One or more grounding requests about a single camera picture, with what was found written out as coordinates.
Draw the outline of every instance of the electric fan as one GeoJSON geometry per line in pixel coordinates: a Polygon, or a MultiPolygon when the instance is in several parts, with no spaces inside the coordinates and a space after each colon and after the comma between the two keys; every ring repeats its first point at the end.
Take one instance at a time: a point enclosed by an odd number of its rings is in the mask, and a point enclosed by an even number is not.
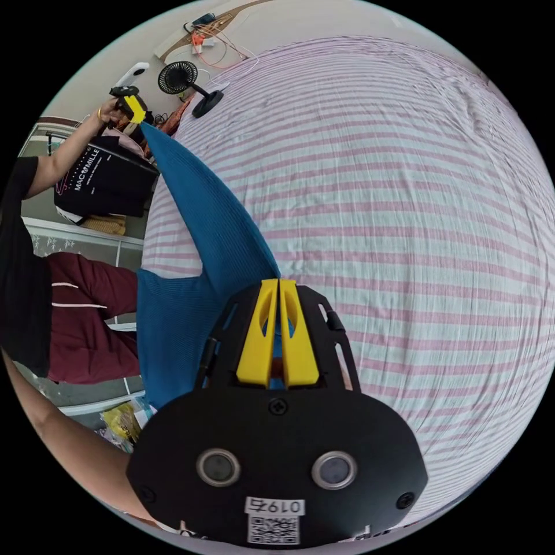
{"type": "Polygon", "coordinates": [[[166,94],[180,94],[191,87],[204,97],[193,109],[194,117],[202,117],[208,113],[220,100],[224,93],[221,91],[206,92],[195,85],[198,71],[197,66],[187,61],[168,64],[158,75],[158,86],[166,94]]]}

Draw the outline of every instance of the black bag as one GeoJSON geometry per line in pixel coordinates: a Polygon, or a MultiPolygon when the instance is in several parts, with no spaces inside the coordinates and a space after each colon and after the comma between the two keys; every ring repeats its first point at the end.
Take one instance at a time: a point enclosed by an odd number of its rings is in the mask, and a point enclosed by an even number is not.
{"type": "Polygon", "coordinates": [[[121,147],[117,137],[97,137],[56,184],[54,204],[83,217],[142,217],[158,176],[146,160],[121,147]]]}

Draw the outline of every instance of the pink and white stripes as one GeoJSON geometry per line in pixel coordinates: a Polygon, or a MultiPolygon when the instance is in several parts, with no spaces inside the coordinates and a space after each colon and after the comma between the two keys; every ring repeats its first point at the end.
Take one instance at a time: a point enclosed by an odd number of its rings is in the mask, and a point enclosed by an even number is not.
{"type": "MultiPolygon", "coordinates": [[[[417,435],[430,482],[403,524],[421,520],[507,454],[551,376],[553,183],[517,114],[436,54],[337,37],[252,63],[176,139],[336,307],[364,392],[417,435]]],[[[163,179],[143,267],[201,270],[163,179]]]]}

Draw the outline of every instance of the maroon pants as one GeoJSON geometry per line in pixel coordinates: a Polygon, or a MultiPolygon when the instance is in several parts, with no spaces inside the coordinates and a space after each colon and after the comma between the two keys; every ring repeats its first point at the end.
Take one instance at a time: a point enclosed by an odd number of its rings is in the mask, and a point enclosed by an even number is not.
{"type": "Polygon", "coordinates": [[[73,253],[45,260],[52,275],[48,377],[92,384],[139,375],[136,333],[113,331],[104,322],[136,312],[135,272],[73,253]]]}

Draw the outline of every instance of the person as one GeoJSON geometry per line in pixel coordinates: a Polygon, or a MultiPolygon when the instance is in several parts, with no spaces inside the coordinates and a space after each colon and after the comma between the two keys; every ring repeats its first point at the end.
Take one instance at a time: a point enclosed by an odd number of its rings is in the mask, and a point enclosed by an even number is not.
{"type": "Polygon", "coordinates": [[[122,114],[105,102],[50,157],[20,157],[0,187],[0,343],[54,382],[93,384],[139,375],[136,334],[105,320],[136,312],[136,273],[73,253],[34,255],[23,199],[53,187],[87,144],[122,114]]]}
{"type": "Polygon", "coordinates": [[[156,525],[125,475],[130,455],[63,414],[23,377],[3,346],[1,351],[25,415],[63,469],[100,501],[156,525]]]}

